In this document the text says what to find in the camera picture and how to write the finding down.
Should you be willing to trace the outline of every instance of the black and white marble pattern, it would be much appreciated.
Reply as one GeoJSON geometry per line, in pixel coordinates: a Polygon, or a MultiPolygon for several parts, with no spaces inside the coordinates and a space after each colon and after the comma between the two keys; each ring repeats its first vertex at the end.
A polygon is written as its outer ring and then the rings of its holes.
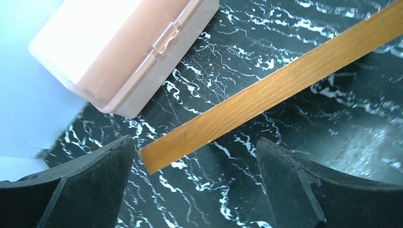
{"type": "MultiPolygon", "coordinates": [[[[56,166],[126,134],[140,150],[390,3],[221,0],[137,118],[89,105],[47,161],[56,166]]],[[[403,184],[402,65],[398,38],[155,175],[136,157],[117,227],[271,227],[260,137],[352,175],[403,184]]]]}

